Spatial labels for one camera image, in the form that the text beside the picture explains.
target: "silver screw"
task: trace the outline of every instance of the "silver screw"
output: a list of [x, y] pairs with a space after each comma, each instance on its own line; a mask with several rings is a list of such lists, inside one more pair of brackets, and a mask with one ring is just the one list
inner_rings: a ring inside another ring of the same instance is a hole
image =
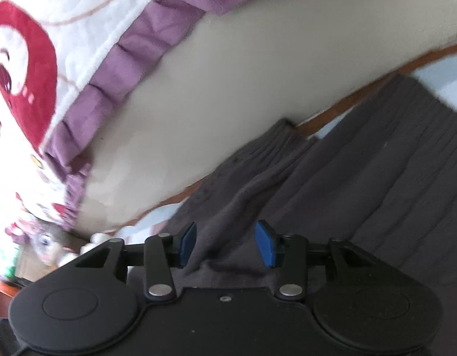
[[167, 296], [170, 292], [172, 292], [172, 287], [166, 284], [156, 284], [151, 286], [148, 292], [155, 297]]
[[302, 287], [296, 284], [286, 284], [280, 287], [280, 293], [287, 297], [299, 296], [302, 293]]

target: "beige fabric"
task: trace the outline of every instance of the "beige fabric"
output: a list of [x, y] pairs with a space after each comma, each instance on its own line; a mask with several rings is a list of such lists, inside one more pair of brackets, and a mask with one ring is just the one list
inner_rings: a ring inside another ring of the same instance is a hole
[[279, 117], [306, 119], [457, 36], [457, 0], [253, 0], [206, 16], [91, 149], [77, 230], [124, 223]]

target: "brown curved line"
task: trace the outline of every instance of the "brown curved line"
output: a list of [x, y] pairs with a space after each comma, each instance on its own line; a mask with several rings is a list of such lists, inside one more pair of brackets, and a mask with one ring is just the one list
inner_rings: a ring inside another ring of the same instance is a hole
[[85, 17], [89, 17], [89, 16], [93, 15], [95, 12], [98, 12], [100, 9], [105, 8], [112, 1], [113, 0], [105, 0], [104, 2], [100, 3], [99, 5], [97, 5], [95, 8], [92, 8], [87, 12], [84, 12], [84, 13], [78, 15], [78, 16], [72, 17], [72, 18], [64, 20], [64, 21], [56, 21], [54, 23], [52, 23], [50, 21], [39, 21], [39, 22], [43, 26], [66, 26], [67, 24], [74, 23], [74, 22], [76, 22], [78, 20], [81, 20], [81, 19], [83, 19]]
[[77, 83], [75, 83], [73, 80], [68, 79], [65, 75], [62, 75], [61, 73], [58, 73], [57, 77], [59, 79], [63, 80], [64, 82], [66, 82], [68, 85], [71, 85], [73, 88], [75, 88], [77, 90], [77, 92], [80, 92], [80, 90], [78, 89]]

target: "cartoon character print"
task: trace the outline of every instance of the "cartoon character print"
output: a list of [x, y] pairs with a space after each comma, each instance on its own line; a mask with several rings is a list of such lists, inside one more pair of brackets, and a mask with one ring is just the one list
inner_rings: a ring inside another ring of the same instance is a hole
[[0, 91], [36, 152], [55, 111], [56, 89], [57, 58], [49, 36], [22, 9], [1, 1]]

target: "purple fabric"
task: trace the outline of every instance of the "purple fabric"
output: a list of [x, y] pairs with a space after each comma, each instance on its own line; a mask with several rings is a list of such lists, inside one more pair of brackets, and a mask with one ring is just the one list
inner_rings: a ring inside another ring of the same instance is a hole
[[113, 46], [44, 151], [46, 162], [67, 185], [65, 228], [77, 218], [90, 163], [75, 159], [97, 129], [120, 106], [139, 80], [177, 45], [205, 12], [222, 14], [245, 0], [154, 0]]

